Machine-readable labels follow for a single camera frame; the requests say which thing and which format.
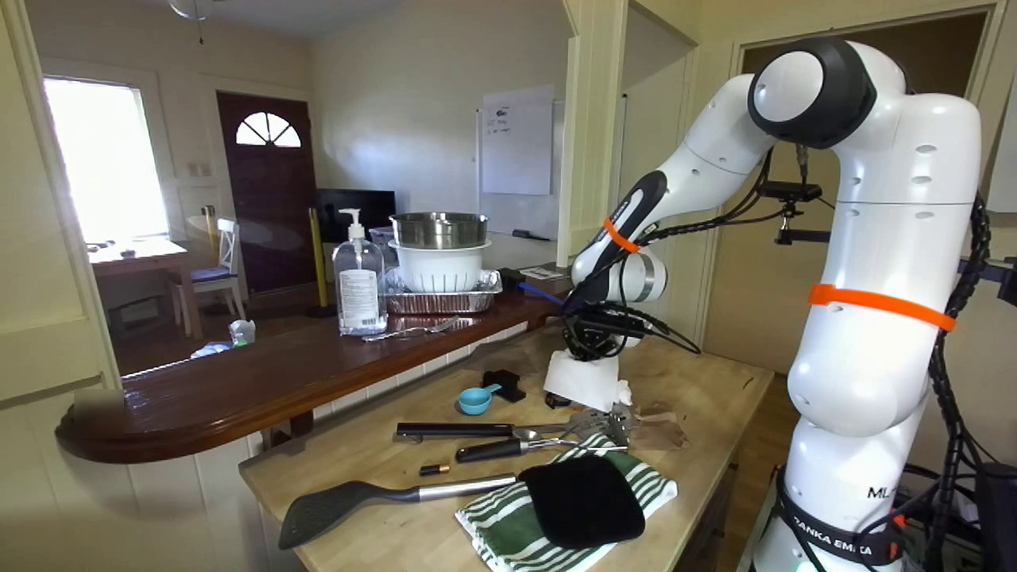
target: striped towel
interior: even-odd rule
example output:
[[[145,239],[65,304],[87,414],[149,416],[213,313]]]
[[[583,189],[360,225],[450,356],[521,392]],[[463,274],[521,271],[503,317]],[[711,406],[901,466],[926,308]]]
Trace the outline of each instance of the striped towel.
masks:
[[[602,454],[621,466],[651,518],[662,504],[678,496],[678,483],[662,476],[639,456],[617,450],[604,435],[591,435],[568,449],[559,460]],[[520,479],[496,492],[473,500],[467,507],[455,510],[455,520],[470,535],[476,556],[494,572],[562,572],[591,569],[611,552],[614,543],[565,551],[545,538],[527,486]]]

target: black cloth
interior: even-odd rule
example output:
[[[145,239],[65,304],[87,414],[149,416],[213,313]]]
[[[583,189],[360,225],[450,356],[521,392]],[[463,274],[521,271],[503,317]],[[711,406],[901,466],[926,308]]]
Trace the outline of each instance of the black cloth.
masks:
[[[639,538],[646,518],[626,476],[598,454],[524,470],[545,538],[578,551]]]

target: kitchen counter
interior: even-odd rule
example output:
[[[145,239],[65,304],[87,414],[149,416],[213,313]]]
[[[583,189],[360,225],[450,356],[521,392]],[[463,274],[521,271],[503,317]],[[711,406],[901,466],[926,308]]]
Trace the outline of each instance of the kitchen counter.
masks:
[[[484,372],[509,368],[521,376],[524,400],[496,400],[484,421],[562,421],[571,406],[545,404],[549,351],[562,346],[559,323],[489,343],[470,359],[419,378],[378,400],[349,406],[325,418],[314,433],[294,437],[243,465],[243,476],[272,516],[283,520],[294,500],[330,490],[347,479],[378,486],[434,486],[521,473],[552,460],[562,449],[527,450],[521,456],[455,465],[460,437],[396,443],[399,421],[460,421],[455,394],[479,381]],[[637,428],[631,450],[678,483],[678,500],[662,504],[646,535],[609,552],[596,569],[674,572],[720,490],[729,465],[751,426],[769,381],[766,368],[694,356],[665,339],[642,339],[621,356],[621,376],[634,388]],[[419,476],[422,465],[450,465],[450,473]],[[296,547],[308,569],[484,569],[457,527],[455,510],[470,496],[430,501],[368,501],[321,538]]]
[[[319,322],[249,349],[138,372],[124,378],[124,400],[73,404],[58,437],[67,450],[106,465],[186,456],[253,433],[278,446],[308,433],[314,410],[402,388],[549,313],[549,303],[503,292],[463,331],[377,343],[339,338],[333,322]]]

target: bowl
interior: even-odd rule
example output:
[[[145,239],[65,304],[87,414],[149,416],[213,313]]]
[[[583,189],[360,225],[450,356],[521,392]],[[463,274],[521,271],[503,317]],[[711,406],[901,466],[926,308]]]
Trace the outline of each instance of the bowl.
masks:
[[[388,216],[402,249],[484,249],[487,216],[479,214],[399,214]]]
[[[415,292],[473,292],[484,249],[407,249],[399,245],[402,284]]]

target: metal tool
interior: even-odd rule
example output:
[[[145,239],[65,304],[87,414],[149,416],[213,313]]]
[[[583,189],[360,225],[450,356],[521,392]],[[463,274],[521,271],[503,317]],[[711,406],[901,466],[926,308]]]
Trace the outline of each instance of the metal tool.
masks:
[[[621,449],[631,443],[626,416],[602,414],[602,410],[583,410],[568,421],[545,428],[545,433],[538,428],[538,433],[511,435],[503,443],[463,446],[455,450],[455,460],[473,465],[473,460],[514,456],[524,450],[542,450],[542,449],[557,449],[557,446],[578,446],[596,433],[602,433],[609,443],[614,443]]]
[[[396,437],[422,443],[422,437],[538,437],[542,433],[568,433],[571,421],[399,421]]]

